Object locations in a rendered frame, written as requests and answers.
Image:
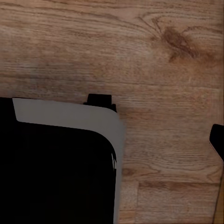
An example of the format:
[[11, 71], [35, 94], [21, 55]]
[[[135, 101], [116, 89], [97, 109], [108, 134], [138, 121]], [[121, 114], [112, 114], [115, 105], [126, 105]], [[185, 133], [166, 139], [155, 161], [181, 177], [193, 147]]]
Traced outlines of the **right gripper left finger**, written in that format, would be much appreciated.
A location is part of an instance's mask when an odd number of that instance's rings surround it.
[[24, 142], [20, 124], [0, 129], [0, 180]]

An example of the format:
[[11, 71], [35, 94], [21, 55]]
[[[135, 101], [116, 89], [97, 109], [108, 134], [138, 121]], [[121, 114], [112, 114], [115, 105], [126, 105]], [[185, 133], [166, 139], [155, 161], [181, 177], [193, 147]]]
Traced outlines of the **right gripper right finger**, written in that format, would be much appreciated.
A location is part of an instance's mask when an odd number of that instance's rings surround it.
[[224, 161], [224, 126], [214, 124], [210, 132], [210, 142]]

